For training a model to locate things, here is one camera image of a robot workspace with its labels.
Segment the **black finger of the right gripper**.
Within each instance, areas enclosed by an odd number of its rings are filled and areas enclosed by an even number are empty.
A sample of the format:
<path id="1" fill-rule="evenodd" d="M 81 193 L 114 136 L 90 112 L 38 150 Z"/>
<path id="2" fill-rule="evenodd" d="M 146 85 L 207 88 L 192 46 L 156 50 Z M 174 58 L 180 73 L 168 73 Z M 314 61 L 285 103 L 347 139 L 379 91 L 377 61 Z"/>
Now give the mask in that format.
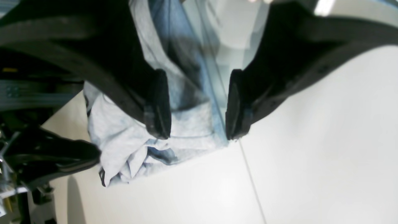
<path id="1" fill-rule="evenodd" d="M 63 138 L 37 126 L 14 133 L 6 145 L 6 164 L 28 189 L 94 167 L 100 155 L 90 142 Z"/>

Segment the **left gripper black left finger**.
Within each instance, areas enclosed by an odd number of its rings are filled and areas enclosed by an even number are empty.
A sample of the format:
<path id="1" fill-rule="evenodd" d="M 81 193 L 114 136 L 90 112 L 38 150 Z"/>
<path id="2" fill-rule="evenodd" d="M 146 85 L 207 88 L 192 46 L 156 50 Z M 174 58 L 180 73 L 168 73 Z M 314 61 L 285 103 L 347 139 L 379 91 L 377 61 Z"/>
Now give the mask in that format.
<path id="1" fill-rule="evenodd" d="M 1 47 L 78 75 L 169 138 L 166 73 L 146 62 L 128 0 L 23 0 L 1 19 Z"/>

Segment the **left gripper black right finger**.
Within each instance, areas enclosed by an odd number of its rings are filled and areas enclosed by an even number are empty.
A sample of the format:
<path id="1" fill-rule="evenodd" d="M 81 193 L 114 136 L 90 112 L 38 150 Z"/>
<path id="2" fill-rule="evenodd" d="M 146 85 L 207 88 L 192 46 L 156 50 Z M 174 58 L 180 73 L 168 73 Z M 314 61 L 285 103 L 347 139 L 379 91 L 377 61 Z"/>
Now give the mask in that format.
<path id="1" fill-rule="evenodd" d="M 397 45 L 397 18 L 396 3 L 271 3 L 253 60 L 230 75 L 227 139 L 354 57 Z"/>

